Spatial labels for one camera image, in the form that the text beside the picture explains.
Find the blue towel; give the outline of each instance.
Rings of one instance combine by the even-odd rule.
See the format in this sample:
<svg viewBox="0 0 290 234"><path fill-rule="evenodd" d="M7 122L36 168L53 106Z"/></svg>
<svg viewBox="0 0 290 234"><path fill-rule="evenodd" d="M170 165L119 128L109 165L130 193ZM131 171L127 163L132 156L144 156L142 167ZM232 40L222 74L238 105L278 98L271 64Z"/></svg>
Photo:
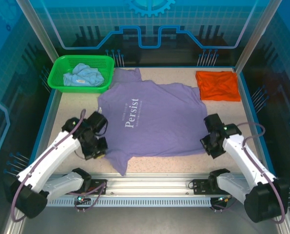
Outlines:
<svg viewBox="0 0 290 234"><path fill-rule="evenodd" d="M63 75L65 86L99 86L104 82L104 77L97 68L79 63L71 73Z"/></svg>

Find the blue patterned backdrop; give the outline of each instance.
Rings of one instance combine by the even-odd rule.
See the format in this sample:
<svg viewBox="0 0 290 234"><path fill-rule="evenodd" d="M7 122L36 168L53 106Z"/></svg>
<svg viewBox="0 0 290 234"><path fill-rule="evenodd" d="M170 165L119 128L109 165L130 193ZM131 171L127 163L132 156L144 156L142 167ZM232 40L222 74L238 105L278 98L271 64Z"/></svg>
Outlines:
<svg viewBox="0 0 290 234"><path fill-rule="evenodd" d="M290 183L290 0L279 6L243 74L274 169Z"/></svg>
<svg viewBox="0 0 290 234"><path fill-rule="evenodd" d="M267 4L268 0L32 1L60 55L124 55L125 65L133 66L233 66ZM212 60L203 63L199 56Z"/></svg>
<svg viewBox="0 0 290 234"><path fill-rule="evenodd" d="M0 0L0 232L9 204L3 175L16 175L12 154L29 158L51 90L52 63L15 0Z"/></svg>

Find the purple t-shirt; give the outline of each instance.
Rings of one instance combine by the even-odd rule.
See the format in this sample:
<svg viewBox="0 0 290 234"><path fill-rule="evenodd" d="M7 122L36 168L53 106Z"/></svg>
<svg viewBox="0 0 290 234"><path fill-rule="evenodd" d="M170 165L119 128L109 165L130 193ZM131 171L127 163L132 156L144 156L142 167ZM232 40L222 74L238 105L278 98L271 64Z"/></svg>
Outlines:
<svg viewBox="0 0 290 234"><path fill-rule="evenodd" d="M198 88L141 80L139 69L116 69L111 89L98 98L108 119L105 158L124 175L133 156L204 153L207 109Z"/></svg>

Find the speckled beige surface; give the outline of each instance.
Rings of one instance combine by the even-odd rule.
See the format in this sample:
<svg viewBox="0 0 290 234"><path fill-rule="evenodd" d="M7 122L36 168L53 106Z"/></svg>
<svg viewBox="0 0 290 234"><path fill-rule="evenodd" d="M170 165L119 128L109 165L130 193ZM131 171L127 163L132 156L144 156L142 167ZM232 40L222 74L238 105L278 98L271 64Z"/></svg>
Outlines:
<svg viewBox="0 0 290 234"><path fill-rule="evenodd" d="M230 71L231 68L141 68L142 79L151 79L158 84L180 82L189 86L197 86L195 72L197 70L207 71ZM99 94L69 94L62 95L55 124L52 129L50 142L52 142L65 121L71 117L79 116L83 108L87 114L97 109L97 97ZM246 122L247 118L242 102L227 101L205 101L208 114L218 113L224 123ZM248 126L241 126L244 136L251 135ZM252 142L249 146L256 153ZM110 163L102 159L91 159L85 161L72 153L56 170L57 173L67 173L72 169L81 167L91 173L115 173L116 170ZM207 154L175 157L133 157L128 164L128 173L208 173L210 171L227 168L232 172L240 172L239 168L228 155L224 154L216 159Z"/></svg>

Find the green plastic basket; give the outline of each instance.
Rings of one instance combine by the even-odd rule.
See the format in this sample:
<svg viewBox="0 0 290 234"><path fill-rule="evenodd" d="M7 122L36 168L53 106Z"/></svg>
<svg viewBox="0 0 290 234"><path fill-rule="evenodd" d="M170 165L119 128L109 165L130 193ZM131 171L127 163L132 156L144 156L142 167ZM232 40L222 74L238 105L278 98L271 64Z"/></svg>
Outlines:
<svg viewBox="0 0 290 234"><path fill-rule="evenodd" d="M63 74L72 70L79 63L84 63L92 68L98 68L105 81L97 87L92 86L64 86ZM49 74L47 83L52 89L63 93L103 93L109 89L114 73L115 61L109 56L99 55L65 55L59 57Z"/></svg>

